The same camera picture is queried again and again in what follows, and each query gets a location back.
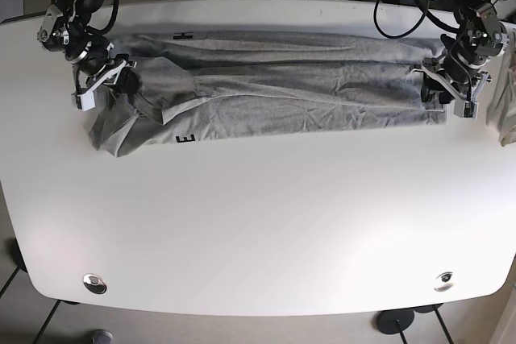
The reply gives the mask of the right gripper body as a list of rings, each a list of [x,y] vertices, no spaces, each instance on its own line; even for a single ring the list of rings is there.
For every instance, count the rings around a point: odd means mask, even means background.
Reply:
[[[128,54],[118,54],[115,58],[107,58],[98,69],[83,61],[73,65],[74,93],[84,94],[93,91],[95,85],[105,85],[114,91],[114,85],[123,69],[131,69],[135,73],[137,62]]]

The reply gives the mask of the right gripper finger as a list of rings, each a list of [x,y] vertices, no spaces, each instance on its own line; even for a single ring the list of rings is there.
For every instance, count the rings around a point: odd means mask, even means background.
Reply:
[[[114,91],[120,94],[135,94],[139,90],[139,78],[131,69],[123,69],[114,85]]]

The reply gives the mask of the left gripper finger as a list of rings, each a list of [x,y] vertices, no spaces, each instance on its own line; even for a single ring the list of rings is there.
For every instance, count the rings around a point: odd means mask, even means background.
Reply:
[[[437,81],[424,77],[421,88],[422,102],[438,102],[447,105],[452,101],[451,94]]]

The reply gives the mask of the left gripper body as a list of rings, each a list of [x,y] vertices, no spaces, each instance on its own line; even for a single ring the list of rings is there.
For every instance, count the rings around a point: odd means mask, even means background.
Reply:
[[[451,100],[463,99],[478,102],[478,97],[486,84],[492,81],[491,75],[480,69],[469,71],[466,66],[455,60],[446,67],[443,61],[426,58],[421,64],[411,65],[411,73],[420,73],[439,82],[450,94]]]

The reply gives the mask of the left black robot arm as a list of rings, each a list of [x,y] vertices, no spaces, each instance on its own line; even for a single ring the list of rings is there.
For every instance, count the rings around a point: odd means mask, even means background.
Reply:
[[[414,0],[421,20],[443,31],[443,50],[414,67],[423,75],[421,99],[455,104],[458,116],[476,113],[477,97],[490,76],[484,66],[504,53],[509,37],[492,0]]]

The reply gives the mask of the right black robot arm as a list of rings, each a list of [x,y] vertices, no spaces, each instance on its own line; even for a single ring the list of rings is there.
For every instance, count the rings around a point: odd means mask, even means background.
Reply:
[[[116,94],[135,94],[139,79],[134,73],[135,62],[129,55],[110,51],[114,45],[106,35],[118,16],[119,0],[113,0],[110,19],[102,28],[91,27],[89,21],[104,0],[51,0],[37,34],[42,47],[49,52],[61,52],[73,66],[76,95],[85,94],[79,76],[87,76],[90,87],[105,85]]]

